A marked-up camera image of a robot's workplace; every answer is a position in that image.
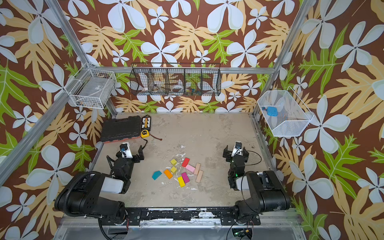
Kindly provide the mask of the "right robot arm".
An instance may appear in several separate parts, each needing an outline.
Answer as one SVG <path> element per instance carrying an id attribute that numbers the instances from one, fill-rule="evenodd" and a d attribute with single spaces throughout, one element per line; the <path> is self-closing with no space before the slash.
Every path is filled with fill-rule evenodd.
<path id="1" fill-rule="evenodd" d="M 234 206 L 233 215 L 238 223 L 249 221 L 260 224 L 260 214 L 285 211 L 291 201 L 274 171 L 245 171 L 249 166 L 249 151 L 236 143 L 233 150 L 225 147 L 223 158 L 230 163 L 228 182 L 231 189 L 242 194 Z"/>

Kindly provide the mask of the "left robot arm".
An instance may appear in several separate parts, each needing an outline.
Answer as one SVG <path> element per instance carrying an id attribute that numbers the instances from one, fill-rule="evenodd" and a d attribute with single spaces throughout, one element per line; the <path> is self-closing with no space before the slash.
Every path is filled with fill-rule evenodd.
<path id="1" fill-rule="evenodd" d="M 140 146 L 138 153 L 132 155 L 128 143 L 123 143 L 116 160 L 107 156 L 108 175 L 96 171 L 75 175 L 55 199 L 55 209 L 70 217 L 87 216 L 123 222 L 126 218 L 125 204 L 103 198 L 100 193 L 125 194 L 128 191 L 134 164 L 145 159 L 144 148 Z"/>

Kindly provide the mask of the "pink wood block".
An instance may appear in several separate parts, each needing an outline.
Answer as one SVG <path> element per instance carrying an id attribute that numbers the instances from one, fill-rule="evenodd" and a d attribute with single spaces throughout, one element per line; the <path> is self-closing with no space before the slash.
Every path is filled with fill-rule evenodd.
<path id="1" fill-rule="evenodd" d="M 185 166 L 185 168 L 188 170 L 188 171 L 190 171 L 191 173 L 195 173 L 195 170 L 196 170 L 196 168 L 195 167 L 193 167 L 193 166 L 191 166 L 191 165 L 186 165 Z"/>

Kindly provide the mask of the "natural wood block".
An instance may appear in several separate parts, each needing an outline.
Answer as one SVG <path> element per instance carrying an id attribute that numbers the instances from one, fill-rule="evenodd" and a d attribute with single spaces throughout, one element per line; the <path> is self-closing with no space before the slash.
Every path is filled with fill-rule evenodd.
<path id="1" fill-rule="evenodd" d="M 197 178 L 196 178 L 196 183 L 200 183 L 203 177 L 204 171 L 199 170 Z"/>
<path id="2" fill-rule="evenodd" d="M 197 163 L 197 164 L 196 164 L 196 167 L 195 167 L 194 175 L 198 175 L 198 173 L 199 173 L 199 171 L 200 171 L 200 168 L 201 168 L 201 164 L 200 164 L 200 163 Z"/>

